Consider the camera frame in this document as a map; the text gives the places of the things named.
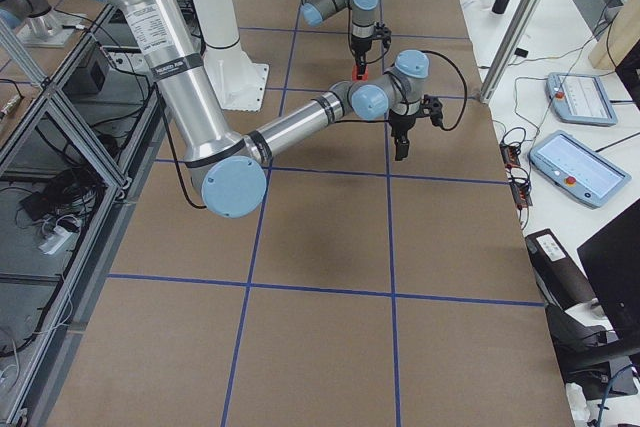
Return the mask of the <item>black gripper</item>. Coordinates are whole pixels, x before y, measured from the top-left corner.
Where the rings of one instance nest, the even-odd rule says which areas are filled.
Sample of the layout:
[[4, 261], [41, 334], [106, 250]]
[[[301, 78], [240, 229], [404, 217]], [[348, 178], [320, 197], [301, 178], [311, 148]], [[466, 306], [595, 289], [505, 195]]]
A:
[[354, 66], [357, 65], [368, 68], [366, 54], [371, 50], [373, 42], [378, 39], [379, 36], [377, 34], [368, 37], [358, 37], [354, 34], [349, 35], [349, 49], [354, 57]]
[[388, 122], [391, 126], [391, 136], [394, 139], [395, 161], [402, 161], [408, 157], [410, 150], [408, 132], [415, 126], [418, 117], [418, 111], [410, 114], [389, 111]]

